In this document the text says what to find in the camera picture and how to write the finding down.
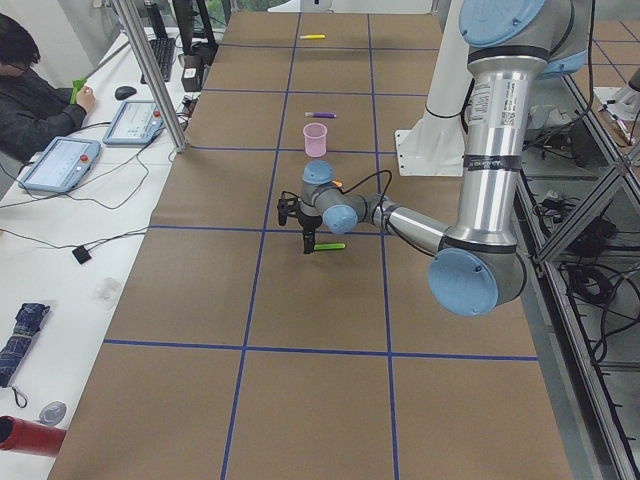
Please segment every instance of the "keyboard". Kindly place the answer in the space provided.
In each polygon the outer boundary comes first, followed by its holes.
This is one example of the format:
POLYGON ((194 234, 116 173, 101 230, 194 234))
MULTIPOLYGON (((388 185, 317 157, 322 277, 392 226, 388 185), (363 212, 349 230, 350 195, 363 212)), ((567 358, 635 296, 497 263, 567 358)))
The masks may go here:
MULTIPOLYGON (((176 50, 175 38, 152 38, 149 40, 151 50, 156 57, 162 78, 165 82, 171 80, 171 67, 173 66, 173 54, 176 50)), ((140 79, 141 83, 147 83, 144 74, 140 79)))

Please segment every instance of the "red bottle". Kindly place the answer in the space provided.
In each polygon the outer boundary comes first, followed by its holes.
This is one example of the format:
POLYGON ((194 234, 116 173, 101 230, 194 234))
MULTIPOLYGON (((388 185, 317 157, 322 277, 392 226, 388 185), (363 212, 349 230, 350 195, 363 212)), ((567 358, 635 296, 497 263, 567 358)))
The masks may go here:
POLYGON ((0 450, 55 457, 65 430, 10 416, 0 417, 0 450))

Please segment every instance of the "black box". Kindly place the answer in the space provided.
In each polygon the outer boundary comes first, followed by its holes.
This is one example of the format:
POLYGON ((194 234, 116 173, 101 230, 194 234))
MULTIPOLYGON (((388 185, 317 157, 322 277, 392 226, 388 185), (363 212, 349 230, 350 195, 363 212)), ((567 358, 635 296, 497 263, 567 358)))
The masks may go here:
POLYGON ((202 89, 204 64, 200 55, 184 55, 182 86, 185 92, 199 92, 202 89))

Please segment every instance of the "dark jacket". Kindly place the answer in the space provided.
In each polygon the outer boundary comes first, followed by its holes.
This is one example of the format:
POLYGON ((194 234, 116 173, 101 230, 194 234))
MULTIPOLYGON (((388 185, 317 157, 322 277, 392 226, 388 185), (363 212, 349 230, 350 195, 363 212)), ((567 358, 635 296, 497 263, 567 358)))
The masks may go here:
POLYGON ((55 136, 79 129, 87 113, 70 98, 70 88, 55 89, 31 69, 0 76, 0 150, 27 162, 55 136))

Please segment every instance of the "green marker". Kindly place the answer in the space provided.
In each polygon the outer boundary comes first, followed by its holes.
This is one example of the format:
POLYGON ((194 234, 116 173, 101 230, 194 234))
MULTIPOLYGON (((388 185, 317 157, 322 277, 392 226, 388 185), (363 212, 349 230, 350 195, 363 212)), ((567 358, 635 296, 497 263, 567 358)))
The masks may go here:
POLYGON ((319 243, 313 247, 314 251, 319 250, 344 250, 347 245, 344 243, 319 243))

